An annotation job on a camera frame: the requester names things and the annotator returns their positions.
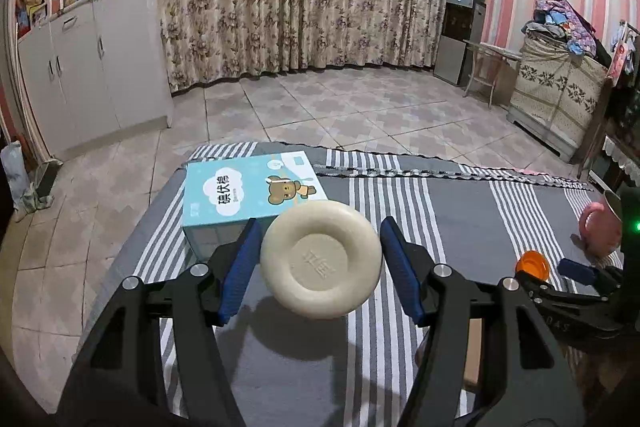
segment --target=metal screw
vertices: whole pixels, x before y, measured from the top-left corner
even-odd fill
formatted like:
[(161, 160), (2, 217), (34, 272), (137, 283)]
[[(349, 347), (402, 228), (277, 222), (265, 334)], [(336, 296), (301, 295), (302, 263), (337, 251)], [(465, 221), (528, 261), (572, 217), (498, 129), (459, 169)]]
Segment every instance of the metal screw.
[(507, 277), (502, 280), (502, 286), (507, 288), (510, 292), (516, 291), (520, 288), (520, 284), (513, 277)]
[(438, 277), (449, 277), (453, 273), (453, 270), (448, 264), (436, 264), (433, 267), (433, 272)]
[(133, 288), (138, 286), (140, 280), (137, 277), (133, 277), (130, 275), (124, 281), (122, 281), (122, 287), (126, 290), (132, 290)]
[(191, 275), (193, 275), (194, 277), (202, 277), (203, 275), (206, 275), (208, 271), (209, 267), (203, 263), (194, 264), (189, 269), (189, 273), (191, 273)]

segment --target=blue box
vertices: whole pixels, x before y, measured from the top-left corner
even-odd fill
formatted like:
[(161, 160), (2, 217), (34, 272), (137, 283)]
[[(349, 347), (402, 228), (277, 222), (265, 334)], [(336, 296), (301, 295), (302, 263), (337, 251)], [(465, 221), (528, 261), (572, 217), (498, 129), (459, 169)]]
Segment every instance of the blue box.
[(302, 151), (189, 163), (182, 229), (193, 253), (206, 261), (219, 245), (238, 239), (251, 217), (266, 232), (284, 210), (326, 199)]

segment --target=cloud graphic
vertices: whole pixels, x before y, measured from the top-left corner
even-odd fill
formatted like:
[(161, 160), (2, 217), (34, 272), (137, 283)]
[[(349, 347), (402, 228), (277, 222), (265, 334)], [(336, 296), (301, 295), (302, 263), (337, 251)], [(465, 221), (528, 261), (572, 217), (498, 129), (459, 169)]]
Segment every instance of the cloud graphic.
[[(242, 174), (229, 167), (218, 169), (213, 177), (204, 182), (202, 191), (209, 198), (209, 202), (216, 206), (221, 216), (233, 216), (238, 213), (240, 203), (244, 200)], [(224, 198), (221, 200), (220, 196), (228, 196), (228, 203), (224, 202)]]

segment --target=cabinet door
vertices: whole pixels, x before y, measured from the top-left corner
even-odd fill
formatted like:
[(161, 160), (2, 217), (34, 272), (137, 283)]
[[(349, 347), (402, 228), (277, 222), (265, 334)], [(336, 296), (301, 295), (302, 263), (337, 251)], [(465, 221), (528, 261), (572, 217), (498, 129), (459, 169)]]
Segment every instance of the cabinet door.
[(22, 76), (38, 129), (49, 152), (80, 143), (56, 74), (49, 25), (31, 30), (18, 44)]
[(171, 115), (156, 0), (94, 0), (107, 90), (122, 127)]
[(51, 23), (55, 68), (82, 143), (120, 128), (104, 86), (93, 13), (89, 19), (87, 9), (91, 12), (90, 4)]

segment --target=white soap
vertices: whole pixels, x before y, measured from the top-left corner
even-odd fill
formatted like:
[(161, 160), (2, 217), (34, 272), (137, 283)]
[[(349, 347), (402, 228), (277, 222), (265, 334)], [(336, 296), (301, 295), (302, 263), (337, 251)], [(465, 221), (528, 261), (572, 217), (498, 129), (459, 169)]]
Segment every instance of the white soap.
[(273, 296), (312, 319), (340, 317), (363, 304), (378, 284), (381, 263), (371, 223), (337, 201), (307, 201), (283, 212), (260, 250)]

